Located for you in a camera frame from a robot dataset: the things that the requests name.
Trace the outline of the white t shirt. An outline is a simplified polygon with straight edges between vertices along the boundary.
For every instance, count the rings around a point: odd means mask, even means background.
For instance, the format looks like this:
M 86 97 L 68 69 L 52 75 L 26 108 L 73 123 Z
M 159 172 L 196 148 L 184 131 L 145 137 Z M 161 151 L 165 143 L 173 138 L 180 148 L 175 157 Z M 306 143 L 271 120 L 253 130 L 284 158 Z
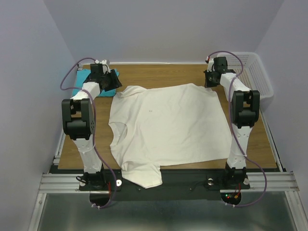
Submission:
M 108 124 L 122 177 L 146 189 L 162 184 L 162 166 L 226 159 L 231 149 L 217 93 L 195 84 L 128 86 L 113 97 Z

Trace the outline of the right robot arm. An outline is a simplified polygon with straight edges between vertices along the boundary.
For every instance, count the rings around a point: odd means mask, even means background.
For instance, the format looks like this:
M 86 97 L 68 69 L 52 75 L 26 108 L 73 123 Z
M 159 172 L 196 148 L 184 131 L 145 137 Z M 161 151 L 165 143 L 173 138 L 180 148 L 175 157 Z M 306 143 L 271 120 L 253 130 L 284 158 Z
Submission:
M 221 85 L 229 103 L 231 149 L 220 182 L 232 188 L 246 181 L 246 151 L 250 133 L 259 119 L 260 93 L 242 83 L 235 71 L 228 68 L 226 57 L 208 57 L 206 63 L 205 87 Z

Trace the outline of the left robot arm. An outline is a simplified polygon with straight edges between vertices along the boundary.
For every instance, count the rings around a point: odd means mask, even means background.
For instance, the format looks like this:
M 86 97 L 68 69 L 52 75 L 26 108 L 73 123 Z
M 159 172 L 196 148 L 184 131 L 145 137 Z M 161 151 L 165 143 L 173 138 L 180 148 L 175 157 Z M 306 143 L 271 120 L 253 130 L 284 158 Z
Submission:
M 82 87 L 73 87 L 77 93 L 70 99 L 62 100 L 63 130 L 76 145 L 84 166 L 83 175 L 77 177 L 80 190 L 100 191 L 110 187 L 103 161 L 95 147 L 94 99 L 102 91 L 115 90 L 121 86 L 117 72 L 109 67 L 109 60 L 95 60 L 90 64 L 90 73 Z

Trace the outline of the folded blue t shirt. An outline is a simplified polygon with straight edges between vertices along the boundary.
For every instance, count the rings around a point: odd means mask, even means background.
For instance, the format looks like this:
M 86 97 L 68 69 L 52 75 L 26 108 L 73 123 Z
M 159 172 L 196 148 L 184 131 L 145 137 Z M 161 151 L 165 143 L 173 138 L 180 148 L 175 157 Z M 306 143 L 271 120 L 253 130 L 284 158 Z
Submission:
M 90 70 L 88 69 L 78 70 L 74 87 L 82 88 L 83 82 L 86 80 L 89 74 L 90 74 Z M 114 97 L 115 94 L 116 94 L 116 89 L 109 90 L 109 91 L 103 90 L 101 94 L 99 95 L 99 97 Z

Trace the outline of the white plastic basket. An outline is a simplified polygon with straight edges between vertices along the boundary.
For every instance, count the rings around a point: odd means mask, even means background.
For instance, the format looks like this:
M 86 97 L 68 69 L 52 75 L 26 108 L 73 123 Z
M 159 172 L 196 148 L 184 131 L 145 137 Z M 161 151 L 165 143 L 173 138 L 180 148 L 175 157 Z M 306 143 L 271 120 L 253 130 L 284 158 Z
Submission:
M 243 72 L 239 79 L 250 89 L 260 92 L 260 99 L 271 98 L 273 88 L 260 57 L 254 52 L 234 53 L 243 63 Z

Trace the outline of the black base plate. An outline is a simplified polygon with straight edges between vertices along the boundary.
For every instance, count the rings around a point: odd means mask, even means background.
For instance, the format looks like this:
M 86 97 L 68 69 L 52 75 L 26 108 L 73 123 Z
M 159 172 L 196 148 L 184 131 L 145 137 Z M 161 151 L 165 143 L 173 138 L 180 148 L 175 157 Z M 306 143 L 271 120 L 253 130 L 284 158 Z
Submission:
M 249 189 L 246 170 L 163 170 L 162 184 L 149 189 L 124 179 L 119 170 L 77 176 L 79 190 L 90 193 L 91 202 L 156 200 L 230 200 Z

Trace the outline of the aluminium frame rail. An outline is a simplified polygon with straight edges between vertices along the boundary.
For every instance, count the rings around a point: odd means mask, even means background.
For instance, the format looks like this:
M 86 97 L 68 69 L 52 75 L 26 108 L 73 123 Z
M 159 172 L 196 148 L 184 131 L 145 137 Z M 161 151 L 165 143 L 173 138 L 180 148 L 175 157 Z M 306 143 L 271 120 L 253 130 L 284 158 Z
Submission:
M 267 192 L 297 192 L 298 184 L 292 172 L 268 172 L 267 183 L 262 173 L 247 173 L 250 188 L 241 187 L 241 192 L 262 192 L 264 187 Z M 44 174 L 41 177 L 39 193 L 102 193 L 108 191 L 82 191 L 79 189 L 77 174 Z

